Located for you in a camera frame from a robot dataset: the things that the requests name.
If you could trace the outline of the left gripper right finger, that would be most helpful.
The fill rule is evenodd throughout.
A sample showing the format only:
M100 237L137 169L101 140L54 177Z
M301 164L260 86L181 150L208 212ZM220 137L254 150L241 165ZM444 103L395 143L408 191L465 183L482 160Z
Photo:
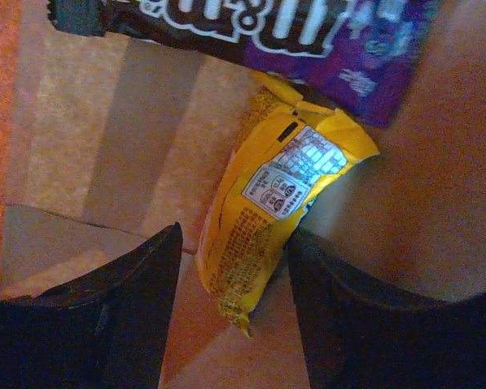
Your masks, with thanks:
M486 388L486 293L410 293L306 230L288 239L288 269L311 387Z

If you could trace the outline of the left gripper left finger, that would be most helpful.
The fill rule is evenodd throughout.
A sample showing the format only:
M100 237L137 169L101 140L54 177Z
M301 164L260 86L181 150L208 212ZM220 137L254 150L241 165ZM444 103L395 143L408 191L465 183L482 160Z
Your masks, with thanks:
M181 265L172 224L37 297L0 300L0 388L156 388Z

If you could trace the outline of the red brown paper bag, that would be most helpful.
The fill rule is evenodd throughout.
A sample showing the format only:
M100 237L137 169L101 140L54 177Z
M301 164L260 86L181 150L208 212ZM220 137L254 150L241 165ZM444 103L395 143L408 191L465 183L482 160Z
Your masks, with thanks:
M184 252L163 388L306 388L287 269L244 337L193 256L258 90L246 69L20 11L0 295L70 280L179 222ZM318 197L302 227L377 278L440 300L486 291L486 1L444 1L380 155Z

